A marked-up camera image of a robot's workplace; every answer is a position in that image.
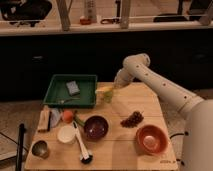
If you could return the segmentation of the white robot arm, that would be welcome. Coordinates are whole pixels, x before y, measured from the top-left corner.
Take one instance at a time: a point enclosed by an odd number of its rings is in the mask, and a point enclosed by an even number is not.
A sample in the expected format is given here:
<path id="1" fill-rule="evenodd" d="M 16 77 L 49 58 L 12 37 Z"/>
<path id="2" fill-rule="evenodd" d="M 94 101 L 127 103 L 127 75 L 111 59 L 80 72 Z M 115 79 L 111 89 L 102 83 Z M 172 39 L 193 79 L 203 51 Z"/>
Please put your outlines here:
<path id="1" fill-rule="evenodd" d="M 186 121 L 180 171 L 213 171 L 213 99 L 205 100 L 155 73 L 149 65 L 145 53 L 126 57 L 114 87 L 123 88 L 137 78 L 167 101 Z"/>

